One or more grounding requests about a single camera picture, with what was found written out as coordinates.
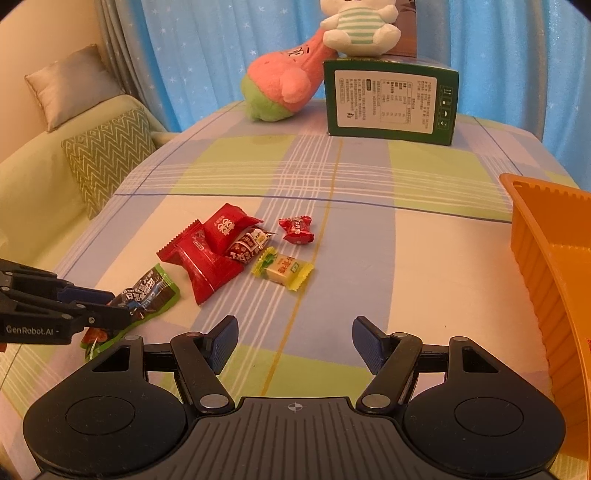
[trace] orange plastic bin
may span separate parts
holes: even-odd
[[[591,458],[591,193],[511,174],[511,249],[542,332],[562,453]]]

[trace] plush toy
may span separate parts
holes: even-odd
[[[337,57],[322,42],[320,29],[303,45],[267,53],[251,63],[242,79],[246,114],[252,119],[277,122],[299,112],[324,80],[323,62]]]
[[[394,48],[400,30],[396,0],[320,0],[324,45],[348,56],[379,57]]]

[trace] tablecloth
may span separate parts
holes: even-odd
[[[468,336],[550,395],[541,335],[509,248],[511,201],[498,181],[511,172],[574,184],[535,136],[459,115],[451,147],[339,138],[326,133],[321,101],[276,124],[251,122],[243,107],[228,105],[137,167],[57,273],[118,292],[158,262],[155,252],[172,237],[225,202],[278,233],[279,218],[310,215],[314,243],[273,241],[315,264],[306,288],[292,293],[247,269],[199,308],[183,269],[164,264],[182,298],[135,332],[168,342],[235,315],[240,341],[220,376],[235,399],[355,400],[371,379],[351,341],[358,315],[425,343]],[[0,439],[23,479],[38,470],[22,417],[81,366],[79,341],[11,345],[2,358]],[[151,381],[174,390],[170,375]],[[421,377],[419,390],[439,381]],[[580,464],[564,465],[562,477],[580,475]]]

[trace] pink plush toy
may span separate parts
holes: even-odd
[[[297,48],[267,53],[251,63],[241,83],[250,118],[277,122],[304,108],[324,80],[322,64],[338,55],[324,45],[323,36],[320,29]]]

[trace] crosshair logo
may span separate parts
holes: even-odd
[[[305,408],[301,403],[293,402],[290,403],[287,408],[289,408],[293,413],[300,411],[302,408]]]

